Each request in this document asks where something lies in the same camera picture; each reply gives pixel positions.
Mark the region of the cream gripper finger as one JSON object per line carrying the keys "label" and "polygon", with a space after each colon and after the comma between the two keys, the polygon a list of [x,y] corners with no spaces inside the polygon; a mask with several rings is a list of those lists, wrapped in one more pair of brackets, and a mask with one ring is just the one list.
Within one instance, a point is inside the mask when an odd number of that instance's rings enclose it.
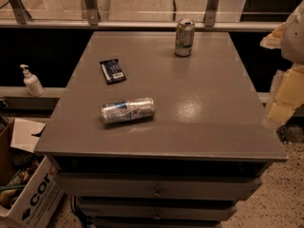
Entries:
{"label": "cream gripper finger", "polygon": [[278,70],[266,104],[265,119],[285,124],[295,111],[304,104],[304,66],[293,65],[287,71]]}
{"label": "cream gripper finger", "polygon": [[281,48],[281,38],[285,24],[282,23],[260,41],[260,46],[268,49]]}

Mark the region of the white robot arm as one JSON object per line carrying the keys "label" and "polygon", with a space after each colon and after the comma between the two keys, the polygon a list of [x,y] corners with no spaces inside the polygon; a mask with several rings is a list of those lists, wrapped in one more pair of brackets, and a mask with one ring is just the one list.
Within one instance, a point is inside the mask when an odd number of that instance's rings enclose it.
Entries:
{"label": "white robot arm", "polygon": [[265,106],[265,122],[282,126],[304,104],[304,1],[260,45],[279,48],[282,57],[293,63],[288,70],[275,73]]}

